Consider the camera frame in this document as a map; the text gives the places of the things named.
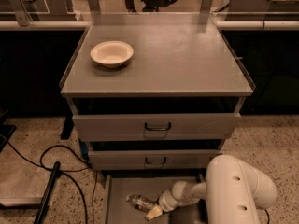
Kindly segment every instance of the drawer handle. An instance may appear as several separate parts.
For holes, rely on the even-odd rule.
[[[161,128],[161,127],[149,127],[148,123],[144,124],[144,128],[147,131],[169,131],[171,129],[171,122],[168,123],[167,127]]]
[[[148,161],[148,158],[146,158],[145,162],[148,165],[164,165],[167,162],[167,157],[164,157],[163,161],[161,161],[161,162]]]

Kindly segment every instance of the drawer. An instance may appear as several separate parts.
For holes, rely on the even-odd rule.
[[[144,219],[146,213],[134,209],[128,202],[126,196],[141,194],[153,201],[157,200],[161,193],[170,189],[179,180],[196,183],[195,176],[153,177],[153,178],[119,178],[107,177],[103,214],[101,224],[149,224]],[[180,207],[172,212],[157,217],[151,221],[155,224],[205,224],[206,220],[205,202],[195,205]]]
[[[240,118],[236,113],[75,115],[82,141],[178,140],[229,138]]]
[[[89,151],[94,170],[201,169],[218,150]]]

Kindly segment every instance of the white bowl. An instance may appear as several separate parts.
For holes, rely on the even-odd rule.
[[[91,57],[107,68],[117,68],[133,56],[133,48],[121,41],[106,41],[96,45]]]

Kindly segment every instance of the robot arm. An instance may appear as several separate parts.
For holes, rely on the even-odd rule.
[[[266,209],[276,198],[276,186],[265,173],[235,157],[221,155],[208,165],[206,183],[179,181],[163,192],[159,206],[169,212],[205,199],[211,224],[258,224],[256,208]]]

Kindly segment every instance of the floor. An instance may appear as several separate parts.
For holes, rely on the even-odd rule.
[[[87,13],[86,0],[73,0],[77,13]],[[123,0],[100,0],[104,12],[125,12]],[[220,0],[214,0],[217,7]],[[200,0],[179,0],[162,11],[197,11]],[[140,11],[142,4],[136,1]],[[43,151],[53,145],[66,145],[79,154],[78,134],[74,129],[68,140],[61,140],[64,118],[14,118],[6,124],[17,126],[10,138],[19,152],[35,163]],[[271,224],[299,223],[299,116],[245,116],[240,120],[232,137],[223,147],[224,154],[230,154],[253,165],[268,174],[277,185],[278,200],[268,209]],[[55,148],[45,156],[47,167],[59,161],[61,169],[78,170],[85,167],[68,150]],[[43,195],[50,173],[22,160],[10,146],[0,153],[0,197],[39,197]],[[88,223],[101,223],[104,203],[104,189],[95,182],[95,172],[84,170],[70,173],[83,190],[87,208]],[[92,196],[94,184],[94,221],[92,219]],[[33,223],[36,210],[0,210],[0,223]],[[261,224],[267,216],[259,210]],[[66,176],[61,176],[50,199],[50,208],[44,223],[84,223],[82,200],[76,186]]]

